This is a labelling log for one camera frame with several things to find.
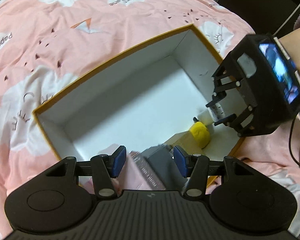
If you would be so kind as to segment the small white bottle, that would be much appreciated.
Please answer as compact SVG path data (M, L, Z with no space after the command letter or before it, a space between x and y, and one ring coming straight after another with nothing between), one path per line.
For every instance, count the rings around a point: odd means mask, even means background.
M200 112L193 118L194 122L201 122L205 126L214 124L215 122L225 118L224 110L220 103L216 103Z

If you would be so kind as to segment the gold gift box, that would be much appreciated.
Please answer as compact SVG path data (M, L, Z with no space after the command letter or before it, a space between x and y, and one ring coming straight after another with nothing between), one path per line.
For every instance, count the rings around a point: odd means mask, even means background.
M188 154L194 154L201 151L193 135L189 131L176 133L164 142L166 145L181 146Z

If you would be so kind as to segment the yellow round object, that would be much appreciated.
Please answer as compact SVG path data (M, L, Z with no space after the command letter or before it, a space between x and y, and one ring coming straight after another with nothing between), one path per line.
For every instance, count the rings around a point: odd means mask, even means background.
M211 135L207 127L200 121L195 122L189 129L199 148L205 148L211 141Z

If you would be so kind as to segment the pink pouch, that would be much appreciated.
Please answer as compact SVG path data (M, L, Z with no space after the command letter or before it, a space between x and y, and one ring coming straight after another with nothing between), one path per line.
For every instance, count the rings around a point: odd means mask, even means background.
M98 154L110 155L118 147L118 144L112 144L108 148L100 150ZM116 192L120 195L122 190L153 190L150 182L144 177L144 175L141 173L140 168L132 158L133 155L139 152L129 150L127 151L126 162L121 170L120 175L115 179L111 178L111 182ZM81 186L89 193L94 194L92 178L87 177L87 179L82 180L83 183L81 184Z

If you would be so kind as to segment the dark grey gift box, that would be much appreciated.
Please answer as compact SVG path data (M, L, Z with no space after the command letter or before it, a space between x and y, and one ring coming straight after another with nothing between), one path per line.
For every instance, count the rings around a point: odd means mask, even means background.
M182 191L187 179L181 176L171 150L169 145L158 145L144 150L141 155L167 190Z

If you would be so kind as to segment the orange cardboard box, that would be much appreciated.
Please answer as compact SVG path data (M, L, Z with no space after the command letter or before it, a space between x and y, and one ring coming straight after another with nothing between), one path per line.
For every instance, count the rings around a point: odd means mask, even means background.
M33 116L59 159L89 160L119 145L141 152L188 130L206 110L221 62L203 33L187 25L94 68Z

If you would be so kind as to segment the pink cloud-print duvet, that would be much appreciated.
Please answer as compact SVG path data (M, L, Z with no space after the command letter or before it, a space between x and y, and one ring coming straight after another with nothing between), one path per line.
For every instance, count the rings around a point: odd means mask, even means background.
M214 0L0 0L0 239L7 196L56 162L32 111L147 39L194 24L225 56L252 27Z

